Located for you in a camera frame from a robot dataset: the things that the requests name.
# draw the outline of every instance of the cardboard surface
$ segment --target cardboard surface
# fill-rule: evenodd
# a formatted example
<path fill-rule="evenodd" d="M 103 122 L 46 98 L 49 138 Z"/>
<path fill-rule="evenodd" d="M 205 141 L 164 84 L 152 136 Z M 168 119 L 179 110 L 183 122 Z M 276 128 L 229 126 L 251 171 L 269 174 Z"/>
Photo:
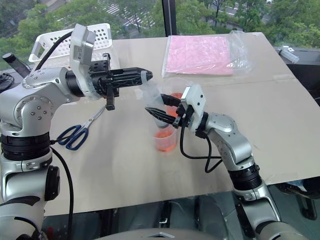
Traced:
<path fill-rule="evenodd" d="M 207 112 L 234 118 L 251 142 L 254 159 L 267 184 L 319 175 L 319 106 L 262 33 L 247 33 L 245 37 L 254 63 L 249 75 L 184 78 L 202 86 Z M 114 41 L 122 68 L 150 70 L 159 83 L 163 81 L 160 76 L 166 44 L 165 37 Z M 86 121 L 104 104 L 104 100 L 81 99 L 61 106 L 52 120 L 51 138 Z M 207 174 L 205 160 L 183 157 L 178 146 L 169 153 L 158 152 L 150 123 L 152 118 L 144 110 L 139 88 L 121 88 L 115 110 L 105 111 L 90 126 L 87 141 L 79 150 L 53 146 L 65 158 L 72 175 L 75 213 L 232 189 L 223 164 Z M 205 140 L 189 131 L 184 139 L 188 154 L 208 153 Z M 55 157 L 52 164 L 60 168 L 61 187 L 59 196 L 45 206 L 45 214 L 66 214 L 67 178 Z"/>

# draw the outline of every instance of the orange liquid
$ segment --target orange liquid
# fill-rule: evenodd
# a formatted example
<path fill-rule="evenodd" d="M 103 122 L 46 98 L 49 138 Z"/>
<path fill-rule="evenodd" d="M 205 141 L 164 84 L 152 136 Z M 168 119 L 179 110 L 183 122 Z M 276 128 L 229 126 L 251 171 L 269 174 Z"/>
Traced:
<path fill-rule="evenodd" d="M 177 99 L 181 99 L 182 93 L 181 92 L 174 92 L 171 94 L 172 97 L 175 97 Z M 177 107 L 176 106 L 167 106 L 166 107 L 166 112 L 173 117 L 178 117 L 178 114 L 176 113 Z"/>
<path fill-rule="evenodd" d="M 159 138 L 159 139 L 162 139 L 162 138 L 166 138 L 166 137 L 169 137 L 170 135 L 173 134 L 173 131 L 172 130 L 165 130 L 165 131 L 158 131 L 154 136 L 156 138 Z M 163 142 L 163 145 L 165 146 L 168 146 L 169 145 L 169 141 L 170 139 L 167 139 L 168 143 L 167 142 Z M 164 147 L 162 145 L 159 145 L 159 144 L 156 144 L 155 147 L 156 149 L 158 149 L 159 151 L 162 151 L 162 152 L 170 152 L 172 151 L 175 147 L 176 147 L 177 143 L 174 142 L 172 145 L 168 146 L 168 147 Z"/>

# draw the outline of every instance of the plastic bag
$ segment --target plastic bag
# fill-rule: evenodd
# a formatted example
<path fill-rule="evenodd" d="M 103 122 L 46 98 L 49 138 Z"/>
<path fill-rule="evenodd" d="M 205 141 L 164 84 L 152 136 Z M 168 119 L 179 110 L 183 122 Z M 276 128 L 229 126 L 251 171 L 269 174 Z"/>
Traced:
<path fill-rule="evenodd" d="M 162 77 L 175 74 L 230 76 L 248 73 L 251 63 L 243 35 L 242 31 L 231 31 L 227 36 L 169 36 Z"/>

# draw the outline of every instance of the beige tabletop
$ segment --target beige tabletop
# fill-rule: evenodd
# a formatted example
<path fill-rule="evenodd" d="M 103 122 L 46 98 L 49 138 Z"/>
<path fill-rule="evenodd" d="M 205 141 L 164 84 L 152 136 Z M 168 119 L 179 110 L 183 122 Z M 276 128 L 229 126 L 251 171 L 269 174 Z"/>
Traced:
<path fill-rule="evenodd" d="M 226 114 L 252 144 L 260 174 L 267 184 L 315 177 L 320 163 L 320 108 L 296 80 L 262 33 L 246 33 L 252 71 L 242 76 L 183 76 L 202 86 L 206 112 Z M 140 67 L 162 83 L 161 70 L 167 38 L 115 40 L 121 68 Z M 81 99 L 61 106 L 53 117 L 50 135 L 81 124 L 105 100 Z M 118 208 L 155 201 L 230 191 L 232 183 L 223 164 L 205 173 L 205 160 L 191 160 L 154 148 L 152 117 L 144 110 L 138 87 L 120 89 L 115 110 L 105 111 L 89 129 L 77 151 L 56 144 L 65 158 L 74 186 L 74 212 Z M 205 140 L 185 134 L 184 149 L 194 156 L 208 154 Z M 212 155 L 217 150 L 213 147 Z M 46 215 L 66 214 L 69 188 L 59 161 L 59 196 L 47 203 Z"/>

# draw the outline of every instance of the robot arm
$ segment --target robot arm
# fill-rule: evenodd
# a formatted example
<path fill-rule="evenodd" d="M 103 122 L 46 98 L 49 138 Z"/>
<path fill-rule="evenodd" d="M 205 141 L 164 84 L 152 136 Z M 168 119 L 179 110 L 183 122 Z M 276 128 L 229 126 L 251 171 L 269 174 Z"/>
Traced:
<path fill-rule="evenodd" d="M 0 94 L 2 240 L 39 239 L 44 206 L 59 194 L 59 168 L 51 165 L 49 136 L 58 107 L 87 96 L 105 98 L 107 110 L 113 110 L 119 88 L 142 84 L 144 69 L 110 70 L 108 53 L 104 60 L 91 62 L 94 36 L 77 24 L 70 44 L 72 71 L 39 69 Z M 147 71 L 146 77 L 151 79 L 152 73 Z"/>
<path fill-rule="evenodd" d="M 306 240 L 290 225 L 281 222 L 277 206 L 259 175 L 249 141 L 229 116 L 203 111 L 206 99 L 200 85 L 188 86 L 181 100 L 162 95 L 166 105 L 177 107 L 178 117 L 146 107 L 155 118 L 174 127 L 188 127 L 196 136 L 208 136 L 216 145 L 238 199 L 236 211 L 244 233 L 259 240 Z"/>

